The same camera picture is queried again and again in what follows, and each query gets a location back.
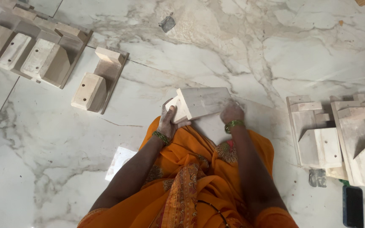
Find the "dusty hand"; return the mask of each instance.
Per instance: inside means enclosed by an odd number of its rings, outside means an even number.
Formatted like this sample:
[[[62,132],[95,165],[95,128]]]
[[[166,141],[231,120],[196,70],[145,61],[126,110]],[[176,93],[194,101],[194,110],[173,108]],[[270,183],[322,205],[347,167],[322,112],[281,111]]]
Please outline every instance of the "dusty hand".
[[[159,127],[157,128],[157,131],[165,135],[169,140],[173,139],[174,134],[178,128],[191,124],[191,121],[180,122],[178,124],[171,122],[174,115],[176,114],[176,108],[174,106],[170,106],[169,111],[167,111],[165,108],[165,105],[171,100],[172,98],[163,104],[163,107],[161,108],[160,123]]]
[[[231,100],[225,109],[221,112],[221,120],[228,124],[231,121],[244,121],[245,120],[245,113],[243,112],[242,108],[239,106],[239,104]]]

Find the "bangle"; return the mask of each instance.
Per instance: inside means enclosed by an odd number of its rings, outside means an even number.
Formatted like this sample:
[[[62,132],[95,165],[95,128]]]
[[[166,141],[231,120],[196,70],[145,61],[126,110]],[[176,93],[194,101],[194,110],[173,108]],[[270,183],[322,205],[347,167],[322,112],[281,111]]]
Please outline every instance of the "bangle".
[[[155,131],[155,132],[153,132],[153,134],[152,134],[153,136],[157,136],[157,137],[159,137],[160,139],[161,139],[161,141],[163,141],[163,143],[164,143],[164,145],[165,146],[168,146],[168,145],[170,145],[170,141],[168,140],[168,138],[165,136],[165,135],[163,135],[162,133],[160,133],[160,132],[158,132],[158,131]]]
[[[234,126],[237,126],[237,125],[241,125],[241,126],[244,126],[245,125],[245,122],[244,121],[241,121],[241,120],[235,120],[235,121],[231,121],[229,123],[227,123],[225,125],[225,132],[230,134],[230,128],[231,127],[234,127]]]

